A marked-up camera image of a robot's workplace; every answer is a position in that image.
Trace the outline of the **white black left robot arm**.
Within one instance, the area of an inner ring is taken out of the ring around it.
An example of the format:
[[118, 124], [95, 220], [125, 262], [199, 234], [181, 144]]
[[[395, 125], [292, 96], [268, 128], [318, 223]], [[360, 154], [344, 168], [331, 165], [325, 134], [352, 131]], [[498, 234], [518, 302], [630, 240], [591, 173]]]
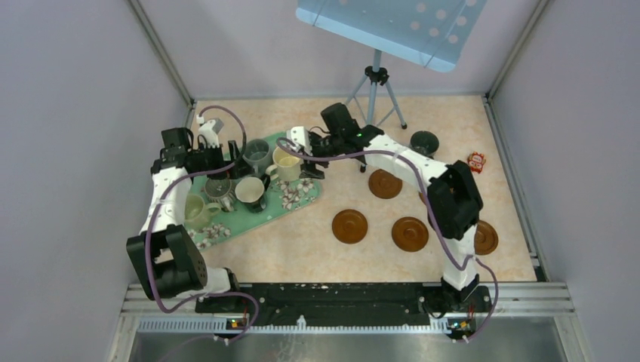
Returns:
[[187, 195], [196, 176], [222, 179], [244, 173], [247, 145], [228, 142], [229, 151], [202, 145], [185, 127], [162, 131], [164, 146], [150, 173], [153, 194], [141, 230], [127, 239], [126, 251], [148, 299], [202, 290], [208, 283], [204, 259], [186, 227]]

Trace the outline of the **white and black cup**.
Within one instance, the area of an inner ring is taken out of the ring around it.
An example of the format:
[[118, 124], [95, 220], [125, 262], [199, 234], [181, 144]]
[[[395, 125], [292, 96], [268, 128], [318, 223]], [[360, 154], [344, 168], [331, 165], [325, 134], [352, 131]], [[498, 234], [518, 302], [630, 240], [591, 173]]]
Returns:
[[266, 209], [266, 190], [271, 179], [264, 174], [261, 177], [250, 176], [240, 180], [235, 187], [235, 196], [251, 213], [261, 213]]

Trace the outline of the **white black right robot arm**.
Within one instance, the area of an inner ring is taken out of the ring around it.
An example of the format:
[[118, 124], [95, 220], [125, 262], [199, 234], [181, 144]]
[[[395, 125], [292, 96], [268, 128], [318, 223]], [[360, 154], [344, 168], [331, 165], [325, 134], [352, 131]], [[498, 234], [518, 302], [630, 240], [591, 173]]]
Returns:
[[464, 310], [479, 284], [474, 242], [484, 206], [469, 165], [434, 160], [396, 142], [374, 125], [360, 126], [343, 103], [325, 108], [321, 117], [327, 128], [324, 136], [303, 126], [287, 132], [294, 150], [304, 155], [304, 167], [327, 167], [329, 161], [355, 158], [422, 192], [428, 221], [446, 255], [443, 302], [453, 311]]

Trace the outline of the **dark brown wooden coaster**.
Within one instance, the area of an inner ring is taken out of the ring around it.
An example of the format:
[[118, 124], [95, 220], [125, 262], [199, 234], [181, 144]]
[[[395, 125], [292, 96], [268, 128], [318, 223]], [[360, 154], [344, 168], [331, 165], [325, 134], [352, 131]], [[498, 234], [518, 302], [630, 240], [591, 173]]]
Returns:
[[345, 209], [334, 216], [331, 229], [338, 241], [344, 244], [357, 244], [368, 233], [368, 221], [360, 211]]

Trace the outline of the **metallic grey cup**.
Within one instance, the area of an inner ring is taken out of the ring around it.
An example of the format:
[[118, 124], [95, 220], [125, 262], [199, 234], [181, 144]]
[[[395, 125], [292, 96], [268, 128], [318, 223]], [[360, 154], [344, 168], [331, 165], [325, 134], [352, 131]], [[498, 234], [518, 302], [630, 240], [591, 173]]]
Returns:
[[231, 179], [207, 178], [204, 193], [207, 200], [218, 203], [222, 207], [222, 211], [230, 213], [235, 210], [235, 184]]

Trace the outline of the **dark grey cup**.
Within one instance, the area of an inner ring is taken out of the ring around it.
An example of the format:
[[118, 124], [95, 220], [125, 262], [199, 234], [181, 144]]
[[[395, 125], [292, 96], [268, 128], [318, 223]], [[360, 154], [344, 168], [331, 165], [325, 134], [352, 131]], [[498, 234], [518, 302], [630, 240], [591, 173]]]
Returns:
[[413, 133], [410, 138], [411, 149], [428, 158], [433, 158], [439, 146], [438, 137], [427, 130], [419, 130]]

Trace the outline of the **cream cup with yellow inside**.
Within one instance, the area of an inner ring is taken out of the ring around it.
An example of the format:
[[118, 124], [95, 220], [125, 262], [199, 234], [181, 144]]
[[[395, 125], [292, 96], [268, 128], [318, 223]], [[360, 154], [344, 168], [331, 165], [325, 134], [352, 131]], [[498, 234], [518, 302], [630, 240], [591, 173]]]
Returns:
[[265, 174], [272, 181], [293, 182], [300, 178], [301, 165], [301, 158], [290, 155], [281, 147], [276, 146], [272, 154], [272, 164], [265, 169]]

